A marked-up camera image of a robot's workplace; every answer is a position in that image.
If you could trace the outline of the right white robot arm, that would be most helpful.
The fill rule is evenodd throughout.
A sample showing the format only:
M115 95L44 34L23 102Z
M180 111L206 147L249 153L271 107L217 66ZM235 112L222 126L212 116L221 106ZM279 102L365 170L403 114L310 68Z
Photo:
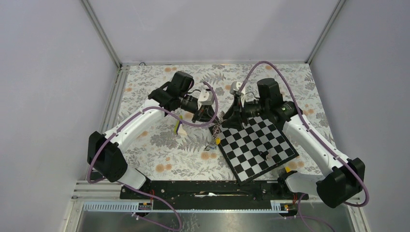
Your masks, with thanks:
M278 195L289 199L296 192L318 196L330 208L348 204L348 200L364 192L365 206L369 193L364 184L365 164L359 159L351 159L329 143L311 125L296 100L285 101L279 84L273 78L257 82L259 98L253 102L245 100L245 83L234 81L230 94L234 101L223 116L222 126L243 129L250 119L258 116L268 119L279 131L289 134L310 155L321 174L301 174L294 172L285 176L277 186Z

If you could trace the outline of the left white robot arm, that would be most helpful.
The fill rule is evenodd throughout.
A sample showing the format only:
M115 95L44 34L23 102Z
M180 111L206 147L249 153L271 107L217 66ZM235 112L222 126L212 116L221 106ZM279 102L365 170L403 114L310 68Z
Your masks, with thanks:
M203 84L207 88L196 98L189 94L193 77L177 71L171 81L153 90L124 121L104 133L93 132L88 139L87 181L95 184L107 179L125 185L139 199L147 197L150 192L147 177L126 162L124 153L142 132L166 116L192 127L216 123L218 99L213 87L208 82Z

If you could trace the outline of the metal keyring disc with rings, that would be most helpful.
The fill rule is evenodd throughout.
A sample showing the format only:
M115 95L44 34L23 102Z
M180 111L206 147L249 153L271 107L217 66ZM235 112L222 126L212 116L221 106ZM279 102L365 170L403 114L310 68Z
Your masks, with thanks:
M221 128L222 128L222 121L219 121L218 123L214 124L213 126L208 127L208 130L211 133L211 139L209 142L207 142L204 151L210 151L207 149L207 146L215 146L216 149L218 148L218 145L216 144L215 140L217 138L220 138L220 134L221 134Z

